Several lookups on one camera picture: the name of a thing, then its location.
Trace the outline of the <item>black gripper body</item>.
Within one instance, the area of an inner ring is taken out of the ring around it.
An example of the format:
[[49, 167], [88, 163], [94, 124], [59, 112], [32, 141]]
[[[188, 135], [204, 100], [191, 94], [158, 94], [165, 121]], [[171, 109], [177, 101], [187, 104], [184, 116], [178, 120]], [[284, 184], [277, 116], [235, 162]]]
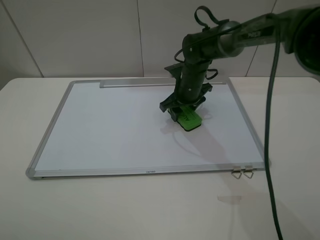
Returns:
[[159, 104], [159, 108], [162, 112], [165, 112], [170, 108], [192, 106], [207, 92], [211, 92], [212, 89], [213, 86], [210, 83], [180, 83], [175, 86], [174, 92]]

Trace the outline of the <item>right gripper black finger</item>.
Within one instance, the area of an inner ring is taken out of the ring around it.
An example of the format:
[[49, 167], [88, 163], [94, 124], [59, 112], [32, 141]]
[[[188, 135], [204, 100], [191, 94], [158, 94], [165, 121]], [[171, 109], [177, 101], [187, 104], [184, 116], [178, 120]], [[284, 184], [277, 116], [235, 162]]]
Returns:
[[202, 96], [199, 101], [197, 101], [195, 104], [192, 105], [192, 109], [196, 110], [202, 103], [206, 101], [206, 97]]
[[183, 113], [183, 110], [180, 107], [168, 108], [167, 111], [174, 122], [177, 122], [179, 116]]

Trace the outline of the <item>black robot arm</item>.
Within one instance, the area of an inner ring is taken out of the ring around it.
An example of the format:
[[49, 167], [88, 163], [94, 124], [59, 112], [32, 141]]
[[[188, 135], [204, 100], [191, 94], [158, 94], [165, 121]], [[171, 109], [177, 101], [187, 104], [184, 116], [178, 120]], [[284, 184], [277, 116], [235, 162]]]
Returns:
[[268, 13], [244, 23], [224, 19], [218, 21], [205, 6], [216, 27], [209, 27], [196, 18], [203, 27], [201, 32], [188, 34], [176, 53], [184, 59], [165, 69], [175, 78], [174, 92], [159, 104], [162, 112], [170, 111], [173, 121], [178, 120], [182, 107], [195, 110], [205, 102], [212, 85], [205, 83], [212, 61], [238, 56], [246, 47], [283, 45], [286, 54], [294, 54], [299, 65], [313, 75], [320, 73], [320, 7], [305, 6], [282, 13]]

